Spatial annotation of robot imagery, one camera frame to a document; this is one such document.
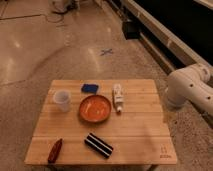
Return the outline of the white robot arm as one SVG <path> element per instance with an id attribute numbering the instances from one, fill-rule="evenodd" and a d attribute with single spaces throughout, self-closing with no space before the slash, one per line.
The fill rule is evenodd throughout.
<path id="1" fill-rule="evenodd" d="M 170 108 L 182 108 L 191 101 L 213 117 L 213 88 L 209 68 L 196 63 L 171 72 L 167 77 L 165 101 Z"/>

